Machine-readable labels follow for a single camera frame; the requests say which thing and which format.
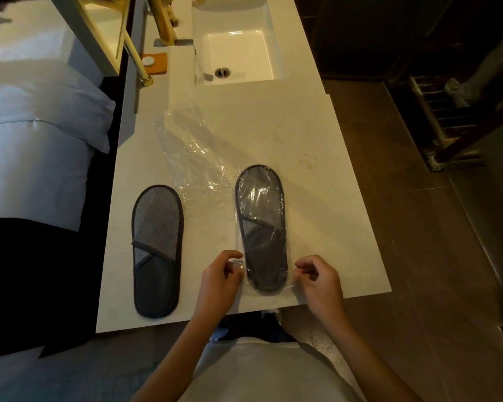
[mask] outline sink basin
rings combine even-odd
[[[267,0],[208,0],[193,5],[196,84],[283,77]]]

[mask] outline drain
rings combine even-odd
[[[231,71],[227,67],[221,67],[220,69],[215,70],[215,76],[218,79],[228,78],[230,74],[231,74]]]

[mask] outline bathroom vanity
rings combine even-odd
[[[176,46],[163,47],[154,18],[136,0],[132,41],[165,52],[166,74],[139,90],[129,60],[111,198],[97,332],[188,320],[201,272],[238,246],[235,209],[185,207],[180,299],[161,319],[134,307],[131,212],[140,193],[174,186],[160,138],[165,112],[194,101],[232,186],[264,164],[279,175],[286,201],[288,262],[318,253],[339,272],[345,297],[390,290],[388,277],[329,96],[324,92],[293,0],[176,0]],[[245,278],[231,312],[287,307],[305,299],[290,283],[273,296]]]

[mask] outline gray slipper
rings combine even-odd
[[[158,319],[179,303],[184,216],[179,195],[165,185],[145,189],[132,210],[134,305]]]
[[[258,291],[278,291],[288,273],[285,199],[278,175],[265,165],[244,169],[236,180],[235,202],[248,279]]]

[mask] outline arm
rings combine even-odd
[[[205,345],[235,300],[243,270],[229,261],[239,251],[222,251],[203,271],[194,316],[177,342],[134,395],[134,402],[176,401],[186,391]]]
[[[421,402],[348,321],[337,271],[318,255],[295,264],[293,278],[302,287],[309,310],[346,359],[367,400]]]

